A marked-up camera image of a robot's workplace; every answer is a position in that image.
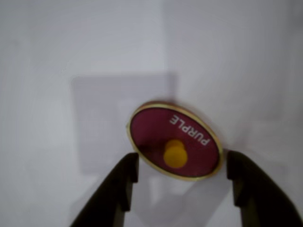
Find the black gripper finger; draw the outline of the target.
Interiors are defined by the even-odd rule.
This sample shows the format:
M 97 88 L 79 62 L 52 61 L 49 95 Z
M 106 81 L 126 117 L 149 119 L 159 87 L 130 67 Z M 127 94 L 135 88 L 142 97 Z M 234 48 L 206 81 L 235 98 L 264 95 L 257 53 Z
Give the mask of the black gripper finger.
M 125 155 L 92 194 L 72 227 L 122 227 L 131 210 L 133 184 L 138 182 L 139 155 Z
M 301 227 L 303 219 L 289 197 L 250 158 L 227 153 L 227 178 L 243 227 Z

